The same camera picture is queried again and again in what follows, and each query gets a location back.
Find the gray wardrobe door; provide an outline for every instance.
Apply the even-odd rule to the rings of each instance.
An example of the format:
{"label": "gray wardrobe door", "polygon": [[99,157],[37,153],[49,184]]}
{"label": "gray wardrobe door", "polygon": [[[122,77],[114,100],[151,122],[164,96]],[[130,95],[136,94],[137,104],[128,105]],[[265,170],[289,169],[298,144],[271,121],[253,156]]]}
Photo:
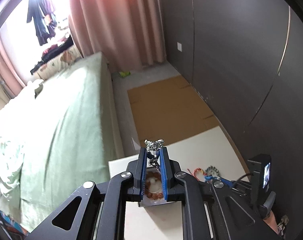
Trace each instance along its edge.
{"label": "gray wardrobe door", "polygon": [[283,0],[193,2],[193,86],[238,146],[277,74],[289,7]]}
{"label": "gray wardrobe door", "polygon": [[193,76],[193,0],[160,0],[167,60],[186,80]]}
{"label": "gray wardrobe door", "polygon": [[303,23],[293,11],[280,76],[243,136],[241,152],[272,157],[271,188],[294,239],[303,228]]}

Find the pink curtain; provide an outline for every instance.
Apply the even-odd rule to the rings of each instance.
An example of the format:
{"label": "pink curtain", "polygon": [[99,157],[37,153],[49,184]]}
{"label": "pink curtain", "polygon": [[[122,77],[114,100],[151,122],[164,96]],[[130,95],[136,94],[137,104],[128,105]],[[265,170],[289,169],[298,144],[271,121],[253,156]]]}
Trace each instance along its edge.
{"label": "pink curtain", "polygon": [[19,92],[25,87],[24,82],[17,75],[13,65],[11,64],[3,44],[0,39],[0,77],[6,82],[14,95],[18,95]]}
{"label": "pink curtain", "polygon": [[157,0],[70,0],[70,10],[80,52],[102,51],[112,72],[165,60]]}

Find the cardboard sheet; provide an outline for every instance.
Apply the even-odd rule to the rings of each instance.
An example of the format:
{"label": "cardboard sheet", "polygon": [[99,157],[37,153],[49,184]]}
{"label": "cardboard sheet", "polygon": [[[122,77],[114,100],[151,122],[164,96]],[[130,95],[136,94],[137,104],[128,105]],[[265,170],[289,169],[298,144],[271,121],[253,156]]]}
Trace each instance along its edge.
{"label": "cardboard sheet", "polygon": [[128,90],[141,146],[145,139],[169,145],[218,126],[207,104],[177,76]]}

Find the silver screw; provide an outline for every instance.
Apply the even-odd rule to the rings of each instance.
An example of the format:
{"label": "silver screw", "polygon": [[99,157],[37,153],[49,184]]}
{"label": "silver screw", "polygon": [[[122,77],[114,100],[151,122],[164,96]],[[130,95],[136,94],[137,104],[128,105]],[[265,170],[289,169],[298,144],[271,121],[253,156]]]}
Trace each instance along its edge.
{"label": "silver screw", "polygon": [[217,181],[214,182],[214,186],[217,187],[217,188],[222,188],[222,187],[224,187],[224,183],[217,180]]}
{"label": "silver screw", "polygon": [[131,173],[129,171],[124,171],[124,172],[122,172],[121,176],[123,178],[129,178],[131,176]]}
{"label": "silver screw", "polygon": [[93,186],[93,182],[92,181],[87,181],[83,184],[84,188],[91,188]]}
{"label": "silver screw", "polygon": [[186,177],[186,175],[187,174],[184,171],[179,171],[179,172],[176,173],[176,176],[179,177],[179,178],[181,178],[181,179],[184,178],[184,177]]}

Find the light switch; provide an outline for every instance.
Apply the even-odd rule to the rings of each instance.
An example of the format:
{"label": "light switch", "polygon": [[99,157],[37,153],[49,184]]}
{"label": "light switch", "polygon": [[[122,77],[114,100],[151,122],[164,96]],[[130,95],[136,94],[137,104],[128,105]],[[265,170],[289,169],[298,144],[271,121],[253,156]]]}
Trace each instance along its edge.
{"label": "light switch", "polygon": [[177,49],[178,49],[180,52],[183,51],[183,50],[182,50],[182,44],[179,43],[179,42],[177,42]]}

